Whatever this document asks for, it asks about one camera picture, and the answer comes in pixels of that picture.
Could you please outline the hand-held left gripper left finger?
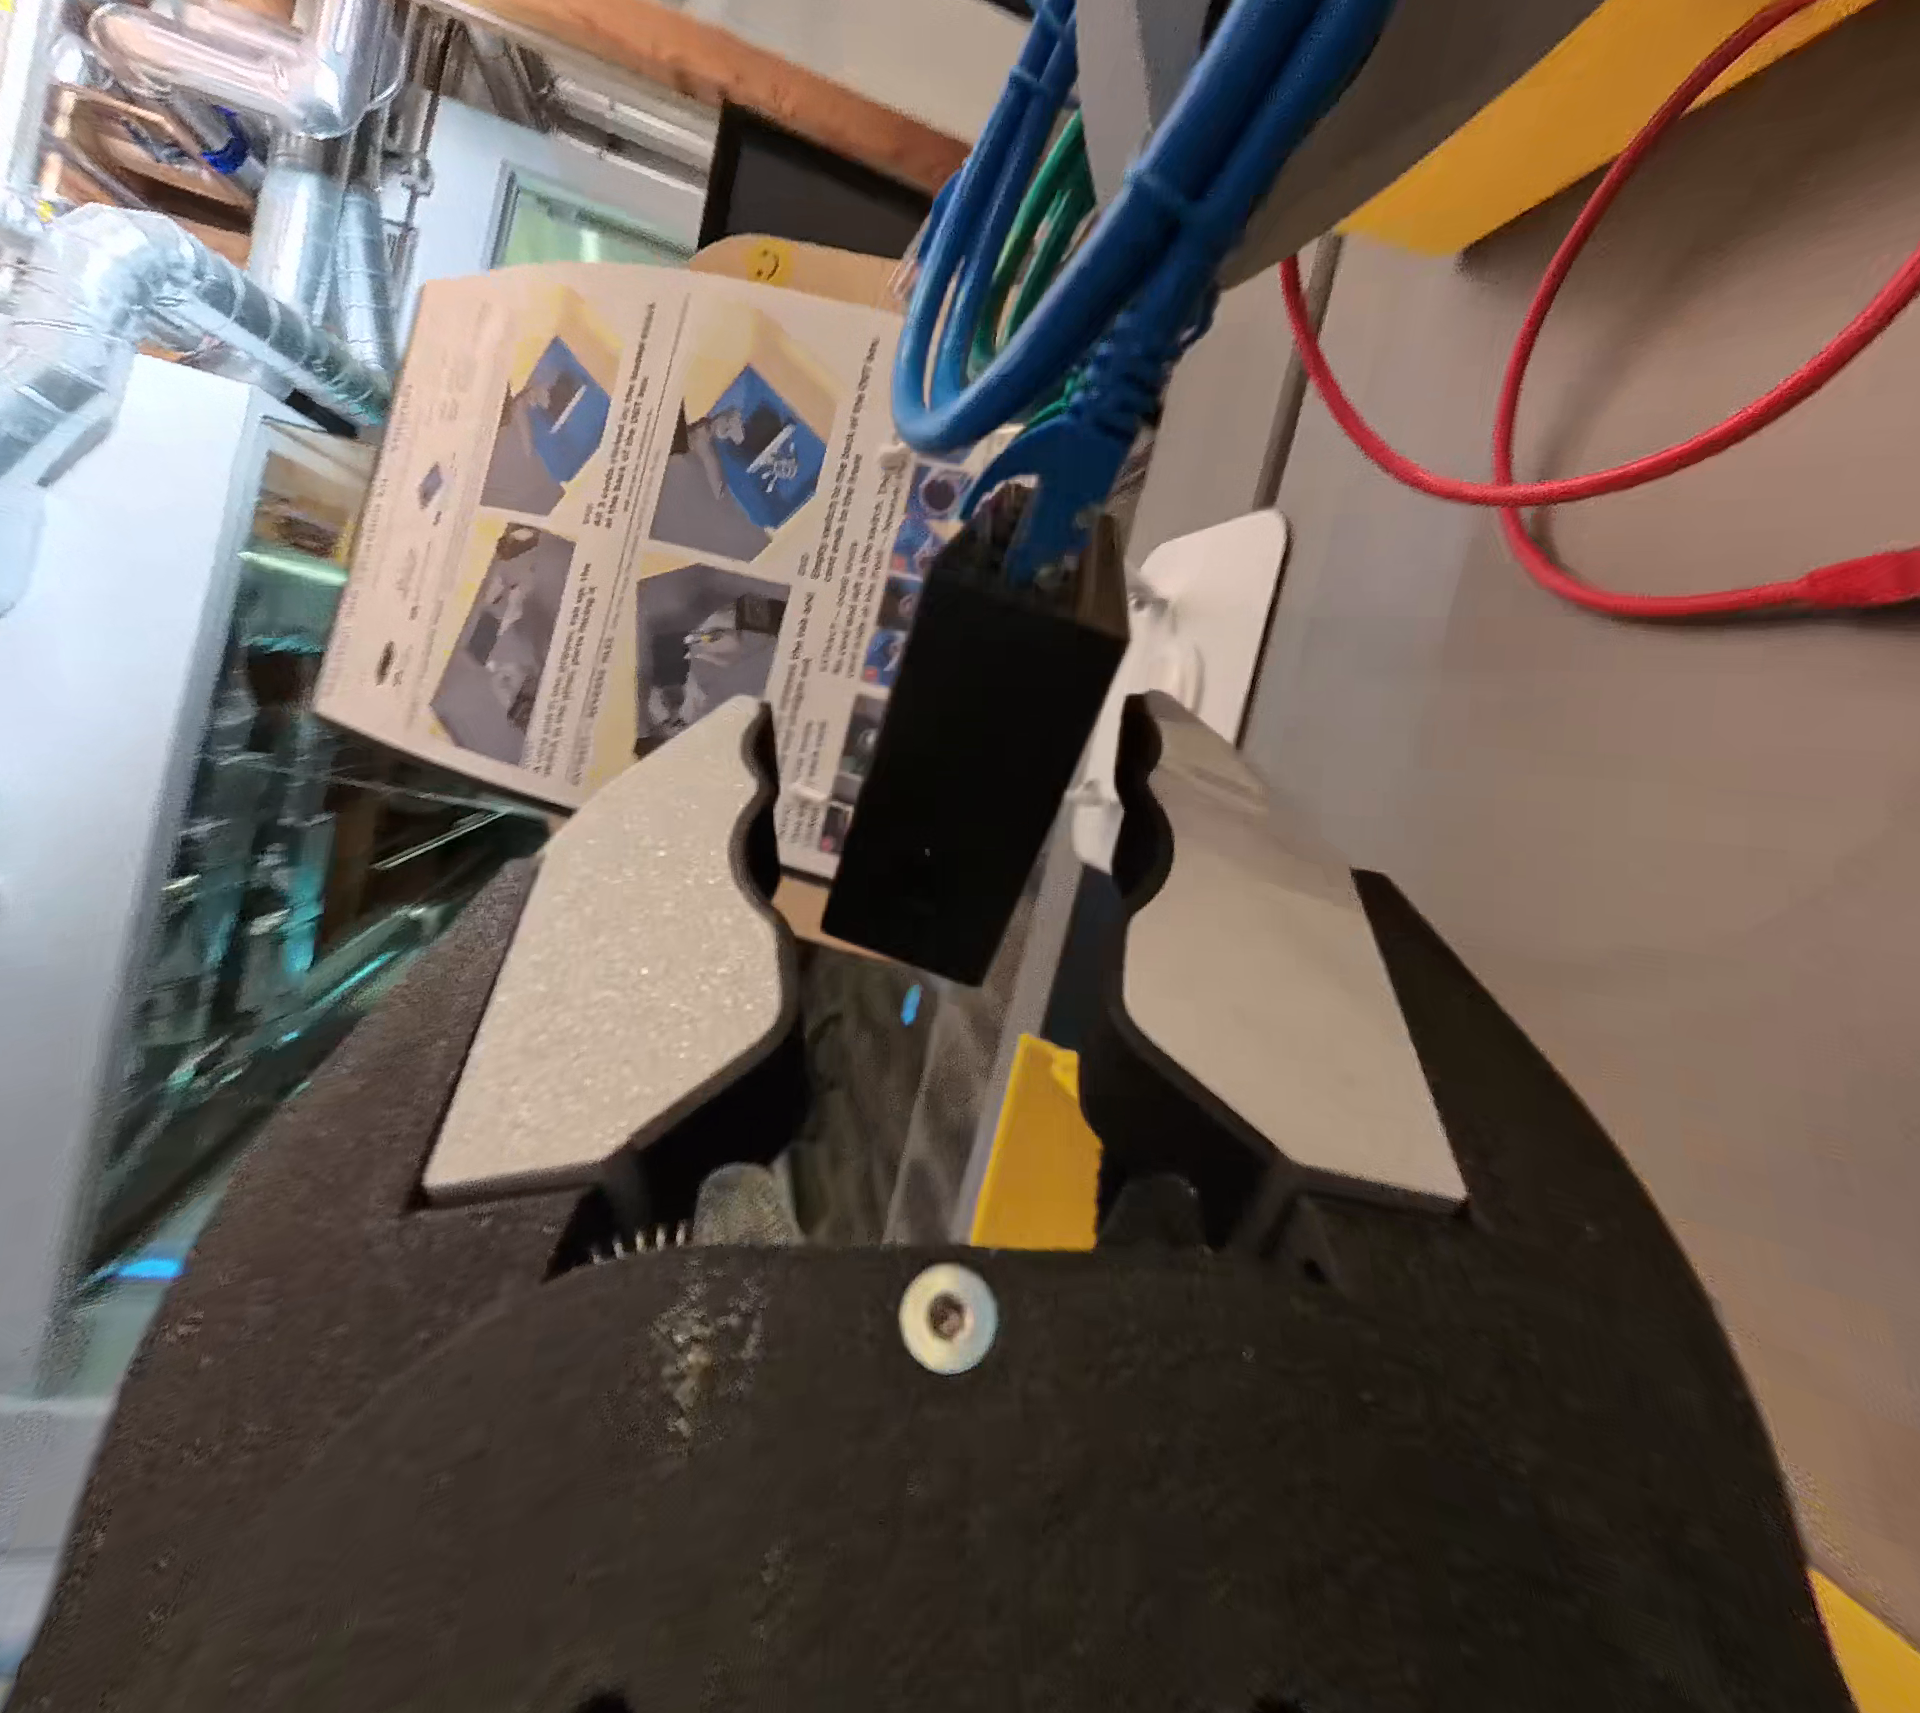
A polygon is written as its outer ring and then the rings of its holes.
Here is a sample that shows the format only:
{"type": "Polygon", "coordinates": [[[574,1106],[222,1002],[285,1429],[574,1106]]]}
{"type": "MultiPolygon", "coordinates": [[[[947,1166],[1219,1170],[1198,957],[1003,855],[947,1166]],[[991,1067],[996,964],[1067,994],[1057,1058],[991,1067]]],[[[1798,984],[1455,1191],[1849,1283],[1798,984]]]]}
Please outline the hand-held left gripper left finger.
{"type": "Polygon", "coordinates": [[[784,1043],[797,944],[756,869],[775,792],[774,713],[735,696],[560,824],[424,1161],[425,1204],[600,1179],[784,1043]]]}

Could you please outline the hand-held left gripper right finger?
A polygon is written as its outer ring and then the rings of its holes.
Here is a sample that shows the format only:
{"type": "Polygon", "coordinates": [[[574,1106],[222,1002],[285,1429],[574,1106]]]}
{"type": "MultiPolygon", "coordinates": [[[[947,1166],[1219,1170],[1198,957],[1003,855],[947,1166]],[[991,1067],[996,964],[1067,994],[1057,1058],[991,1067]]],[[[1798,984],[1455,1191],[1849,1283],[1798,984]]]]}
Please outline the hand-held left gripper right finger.
{"type": "Polygon", "coordinates": [[[1080,1113],[1100,1218],[1455,1216],[1469,1179],[1357,873],[1167,692],[1123,701],[1080,1113]]]}

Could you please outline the yellow plastic bin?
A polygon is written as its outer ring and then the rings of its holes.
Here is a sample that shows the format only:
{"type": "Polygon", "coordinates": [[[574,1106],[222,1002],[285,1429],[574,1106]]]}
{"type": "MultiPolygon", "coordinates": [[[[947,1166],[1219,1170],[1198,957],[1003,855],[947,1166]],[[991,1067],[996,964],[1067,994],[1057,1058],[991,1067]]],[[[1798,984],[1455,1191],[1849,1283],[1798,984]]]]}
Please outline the yellow plastic bin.
{"type": "MultiPolygon", "coordinates": [[[[1018,1031],[987,1130],[968,1243],[1090,1251],[1100,1150],[1080,1106],[1080,1054],[1018,1031]]],[[[1856,1710],[1918,1710],[1918,1649],[1820,1570],[1808,1578],[1856,1710]]]]}
{"type": "Polygon", "coordinates": [[[1769,0],[1602,0],[1444,145],[1341,220],[1449,257],[1610,164],[1659,99],[1769,0]]]}

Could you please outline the black ethernet port box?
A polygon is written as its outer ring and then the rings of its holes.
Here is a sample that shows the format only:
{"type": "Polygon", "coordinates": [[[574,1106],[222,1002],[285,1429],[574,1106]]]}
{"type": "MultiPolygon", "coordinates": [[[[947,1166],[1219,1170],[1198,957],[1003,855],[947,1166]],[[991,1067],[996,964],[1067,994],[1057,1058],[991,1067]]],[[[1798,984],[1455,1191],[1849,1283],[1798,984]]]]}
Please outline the black ethernet port box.
{"type": "Polygon", "coordinates": [[[1127,649],[1114,519],[1013,580],[964,526],[932,561],[825,933],[979,989],[1013,922],[1127,649]]]}

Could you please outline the white sign base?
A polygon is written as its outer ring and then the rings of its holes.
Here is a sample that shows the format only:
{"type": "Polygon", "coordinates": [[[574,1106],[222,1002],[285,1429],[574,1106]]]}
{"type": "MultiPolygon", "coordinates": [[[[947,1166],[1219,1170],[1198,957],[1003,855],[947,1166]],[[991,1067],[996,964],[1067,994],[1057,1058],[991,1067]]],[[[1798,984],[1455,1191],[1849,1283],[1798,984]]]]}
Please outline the white sign base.
{"type": "Polygon", "coordinates": [[[1289,524],[1274,506],[1151,548],[1127,566],[1123,692],[1167,692],[1240,743],[1286,558],[1289,524]]]}

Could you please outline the printed instruction sheet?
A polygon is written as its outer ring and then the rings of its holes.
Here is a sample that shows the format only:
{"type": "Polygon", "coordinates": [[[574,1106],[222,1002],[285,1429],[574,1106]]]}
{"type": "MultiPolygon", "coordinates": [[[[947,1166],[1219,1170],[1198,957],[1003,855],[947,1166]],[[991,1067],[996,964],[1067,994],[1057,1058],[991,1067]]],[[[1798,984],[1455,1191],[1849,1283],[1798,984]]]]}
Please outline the printed instruction sheet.
{"type": "Polygon", "coordinates": [[[890,306],[686,267],[420,286],[318,709],[574,812],[730,700],[831,883],[923,580],[995,445],[890,421],[890,306]]]}

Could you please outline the white pillar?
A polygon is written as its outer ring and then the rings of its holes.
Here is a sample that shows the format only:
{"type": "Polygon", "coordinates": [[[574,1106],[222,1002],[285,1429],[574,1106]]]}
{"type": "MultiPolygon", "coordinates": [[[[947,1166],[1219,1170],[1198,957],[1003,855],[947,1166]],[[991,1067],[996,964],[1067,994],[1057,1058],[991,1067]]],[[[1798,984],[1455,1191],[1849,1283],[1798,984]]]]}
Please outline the white pillar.
{"type": "Polygon", "coordinates": [[[44,495],[2,615],[2,1394],[31,1389],[192,784],[265,396],[139,356],[116,429],[44,495]]]}

